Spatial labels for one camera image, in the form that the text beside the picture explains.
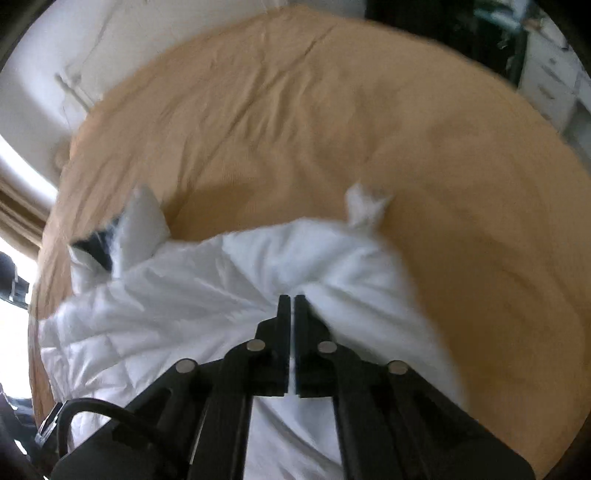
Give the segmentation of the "white quilted puffer jacket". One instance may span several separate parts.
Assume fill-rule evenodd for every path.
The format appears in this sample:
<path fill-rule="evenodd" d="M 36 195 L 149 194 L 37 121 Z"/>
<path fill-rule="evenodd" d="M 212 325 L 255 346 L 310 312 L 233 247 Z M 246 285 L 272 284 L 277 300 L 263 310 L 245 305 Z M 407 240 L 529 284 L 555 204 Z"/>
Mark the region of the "white quilted puffer jacket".
<path fill-rule="evenodd" d="M 142 191 L 133 203 L 142 221 L 125 232 L 141 260 L 120 255 L 103 274 L 73 254 L 74 293 L 40 324 L 55 399 L 124 406 L 181 359 L 221 359 L 252 339 L 281 295 L 301 294 L 339 343 L 375 363 L 402 360 L 465 406 L 401 256 L 378 235 L 390 198 L 353 185 L 345 200 L 346 221 L 302 218 L 191 243 L 165 238 L 155 198 Z"/>

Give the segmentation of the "beige window curtain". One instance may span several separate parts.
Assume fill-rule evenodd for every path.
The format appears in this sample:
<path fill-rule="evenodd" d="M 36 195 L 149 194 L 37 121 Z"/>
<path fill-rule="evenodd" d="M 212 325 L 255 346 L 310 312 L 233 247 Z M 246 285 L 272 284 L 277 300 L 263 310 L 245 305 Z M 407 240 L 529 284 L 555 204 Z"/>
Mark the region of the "beige window curtain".
<path fill-rule="evenodd" d="M 28 201 L 1 176 L 0 182 L 1 237 L 13 248 L 36 260 L 48 215 Z"/>

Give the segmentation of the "mustard yellow bedspread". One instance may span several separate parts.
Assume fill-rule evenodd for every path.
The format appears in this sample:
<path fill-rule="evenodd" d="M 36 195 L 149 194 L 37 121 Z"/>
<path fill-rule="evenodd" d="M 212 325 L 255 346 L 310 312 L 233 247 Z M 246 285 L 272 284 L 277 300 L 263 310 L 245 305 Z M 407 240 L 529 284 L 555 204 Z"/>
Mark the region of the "mustard yellow bedspread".
<path fill-rule="evenodd" d="M 70 144 L 29 330 L 71 292 L 66 246 L 137 184 L 174 238 L 341 219 L 393 195 L 403 254 L 471 412 L 539 477 L 590 412 L 590 177 L 510 85 L 436 43 L 286 7 L 199 35 L 112 89 Z"/>

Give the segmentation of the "white dressing table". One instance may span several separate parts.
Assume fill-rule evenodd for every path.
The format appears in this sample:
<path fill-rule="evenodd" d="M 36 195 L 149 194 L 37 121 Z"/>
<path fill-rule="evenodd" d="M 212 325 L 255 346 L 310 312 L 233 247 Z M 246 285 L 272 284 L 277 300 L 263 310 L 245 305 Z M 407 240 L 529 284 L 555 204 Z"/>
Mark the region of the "white dressing table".
<path fill-rule="evenodd" d="M 590 76 L 559 27 L 546 14 L 527 23 L 519 90 L 590 163 Z"/>

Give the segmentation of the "cream wooden headboard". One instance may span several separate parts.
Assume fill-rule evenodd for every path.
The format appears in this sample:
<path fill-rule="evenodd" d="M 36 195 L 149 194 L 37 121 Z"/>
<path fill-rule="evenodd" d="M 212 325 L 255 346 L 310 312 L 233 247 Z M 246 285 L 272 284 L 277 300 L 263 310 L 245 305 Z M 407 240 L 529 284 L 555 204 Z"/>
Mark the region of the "cream wooden headboard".
<path fill-rule="evenodd" d="M 279 1 L 56 1 L 1 70 L 1 136 L 50 184 L 53 157 L 92 107 L 173 45 Z"/>

